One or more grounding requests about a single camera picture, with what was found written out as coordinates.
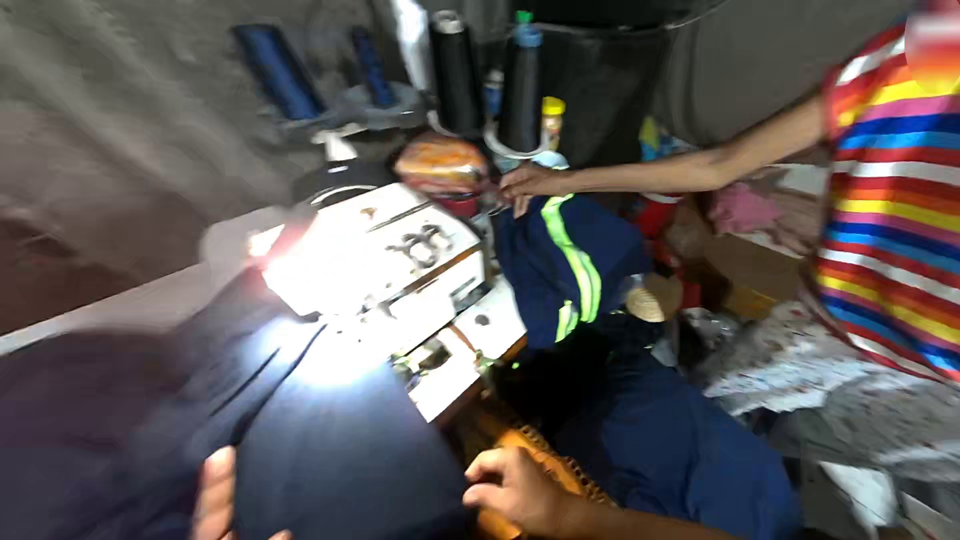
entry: pink fabric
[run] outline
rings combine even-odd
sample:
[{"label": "pink fabric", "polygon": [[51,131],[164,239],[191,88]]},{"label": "pink fabric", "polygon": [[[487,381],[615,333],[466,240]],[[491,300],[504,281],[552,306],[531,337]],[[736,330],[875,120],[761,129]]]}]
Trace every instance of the pink fabric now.
[{"label": "pink fabric", "polygon": [[742,182],[719,190],[713,196],[709,213],[713,227],[720,234],[770,229],[781,216],[773,201],[757,195]]}]

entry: orange plastic bag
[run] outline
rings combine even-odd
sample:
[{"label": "orange plastic bag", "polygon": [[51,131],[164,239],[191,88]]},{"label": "orange plastic bag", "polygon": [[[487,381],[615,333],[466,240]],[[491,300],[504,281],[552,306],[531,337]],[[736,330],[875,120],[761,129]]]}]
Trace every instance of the orange plastic bag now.
[{"label": "orange plastic bag", "polygon": [[465,140],[426,134],[415,138],[394,164],[403,182],[424,193],[479,193],[487,160]]}]

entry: black thread spool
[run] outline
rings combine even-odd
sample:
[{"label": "black thread spool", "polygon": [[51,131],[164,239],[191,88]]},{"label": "black thread spool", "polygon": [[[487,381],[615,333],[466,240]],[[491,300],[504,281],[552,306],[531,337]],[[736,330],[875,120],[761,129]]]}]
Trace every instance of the black thread spool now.
[{"label": "black thread spool", "polygon": [[507,45],[503,109],[496,137],[501,144],[527,154],[540,148],[543,91],[540,46],[543,35],[530,24],[528,12],[517,12],[517,26]]},{"label": "black thread spool", "polygon": [[454,11],[436,12],[430,20],[430,45],[441,125],[456,135],[479,136],[483,93],[469,28]]}]

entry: striped shirt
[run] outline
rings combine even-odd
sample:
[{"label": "striped shirt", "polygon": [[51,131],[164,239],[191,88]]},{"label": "striped shirt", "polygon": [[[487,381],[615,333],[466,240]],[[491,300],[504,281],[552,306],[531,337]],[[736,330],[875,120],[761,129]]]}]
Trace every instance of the striped shirt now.
[{"label": "striped shirt", "polygon": [[874,361],[960,381],[960,85],[914,82],[900,25],[825,96],[835,163],[820,298]]}]

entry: reflective stripe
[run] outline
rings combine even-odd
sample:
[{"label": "reflective stripe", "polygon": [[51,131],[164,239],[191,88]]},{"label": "reflective stripe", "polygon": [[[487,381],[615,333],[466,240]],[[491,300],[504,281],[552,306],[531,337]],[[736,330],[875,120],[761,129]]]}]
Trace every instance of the reflective stripe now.
[{"label": "reflective stripe", "polygon": [[573,329],[577,328],[577,310],[573,307],[572,302],[569,300],[564,302],[564,306],[560,308],[557,321],[556,343],[560,343],[570,335]]},{"label": "reflective stripe", "polygon": [[580,320],[589,323],[596,319],[597,311],[600,310],[600,273],[593,266],[590,256],[574,245],[566,233],[564,219],[560,216],[560,205],[570,197],[573,197],[573,193],[564,197],[550,197],[543,205],[540,215],[543,216],[543,223],[550,234],[550,239],[557,244],[570,264],[570,270],[573,271],[577,286],[580,288]]}]

